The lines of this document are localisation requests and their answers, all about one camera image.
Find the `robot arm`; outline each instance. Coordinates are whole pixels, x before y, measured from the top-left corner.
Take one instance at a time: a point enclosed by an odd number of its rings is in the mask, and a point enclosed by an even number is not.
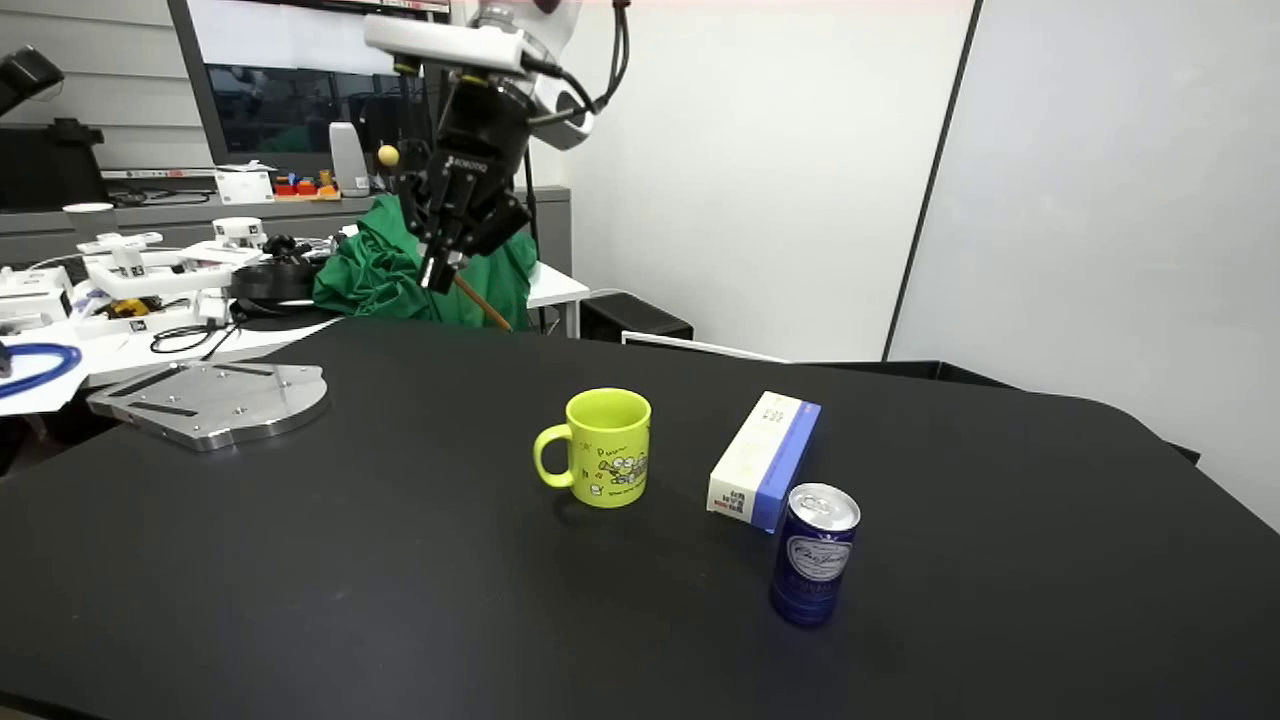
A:
[[[594,132],[624,81],[624,7],[629,0],[616,0],[616,60],[599,101],[556,64],[582,0],[479,0],[457,24],[364,20],[364,42],[393,51],[399,77],[422,77],[428,64],[450,67],[444,108],[432,128],[413,132],[399,173],[405,226],[428,249],[428,287],[450,293],[470,256],[490,256],[530,226],[514,191],[530,136],[576,148]]]

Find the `blue can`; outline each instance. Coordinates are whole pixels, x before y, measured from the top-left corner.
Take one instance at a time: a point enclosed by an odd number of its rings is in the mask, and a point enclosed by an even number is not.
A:
[[[776,550],[774,610],[805,627],[819,627],[835,614],[842,581],[863,513],[843,490],[797,483]]]

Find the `yellow mug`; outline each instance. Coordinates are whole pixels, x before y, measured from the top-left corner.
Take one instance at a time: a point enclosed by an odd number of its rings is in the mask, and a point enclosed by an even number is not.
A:
[[[536,478],[594,510],[638,504],[649,483],[649,399],[629,388],[590,388],[565,403],[565,419],[532,442]],[[545,451],[559,442],[568,443],[568,467],[549,473]]]

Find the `gray cabinet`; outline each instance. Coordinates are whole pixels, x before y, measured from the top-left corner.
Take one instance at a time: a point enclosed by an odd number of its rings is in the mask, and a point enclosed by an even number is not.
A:
[[[367,199],[341,206],[169,206],[121,207],[121,232],[165,232],[165,243],[209,242],[216,218],[259,218],[271,237],[329,237],[352,222]],[[545,266],[573,271],[573,218],[568,187],[536,187],[536,226]],[[44,256],[77,251],[77,232],[63,213],[0,213],[0,266],[32,266]]]

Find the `table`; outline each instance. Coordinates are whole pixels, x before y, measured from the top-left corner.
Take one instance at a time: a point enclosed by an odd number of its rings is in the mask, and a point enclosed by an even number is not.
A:
[[[530,309],[565,309],[565,337],[582,337],[582,301],[590,301],[594,287],[582,284],[576,275],[565,275],[559,270],[553,266],[536,266],[532,270],[532,284],[530,284]],[[220,362],[257,362],[257,358],[267,358],[278,347],[287,347],[322,327],[329,327],[331,322],[324,323],[313,323],[313,327],[287,327],[287,331],[250,331],[241,327],[238,337],[228,337],[216,358]],[[169,363],[180,363],[180,362],[201,362],[216,339],[220,331],[209,339],[209,345],[195,345],[194,351],[172,351],[172,358],[156,358],[151,351],[151,331],[128,331],[124,323],[114,323],[108,331],[85,331],[85,323],[69,322],[63,327],[40,327],[40,331],[27,331],[27,337],[40,337],[40,339],[69,339],[85,351],[85,368],[89,368],[89,388],[102,388],[102,384],[115,384],[115,381],[128,381],[135,373],[156,373],[156,368],[169,368]]]
[[[0,691],[93,715],[1280,715],[1280,539],[1088,399],[349,322],[329,413],[195,462],[131,427],[0,483]],[[649,496],[536,483],[565,397],[657,403]],[[863,504],[833,627],[704,513],[762,397]]]

